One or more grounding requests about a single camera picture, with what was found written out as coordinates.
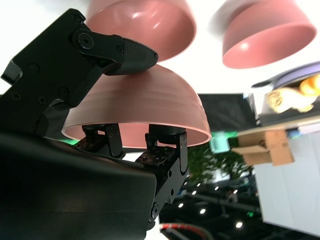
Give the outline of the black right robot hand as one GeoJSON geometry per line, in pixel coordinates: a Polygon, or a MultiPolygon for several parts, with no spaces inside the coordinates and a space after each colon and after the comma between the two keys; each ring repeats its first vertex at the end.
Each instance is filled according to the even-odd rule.
{"type": "Polygon", "coordinates": [[[84,123],[76,145],[46,137],[48,109],[80,104],[102,75],[145,73],[151,48],[91,31],[68,9],[21,50],[2,79],[0,237],[3,240],[143,240],[185,180],[187,133],[150,124],[147,149],[124,160],[119,124],[84,123]]]}

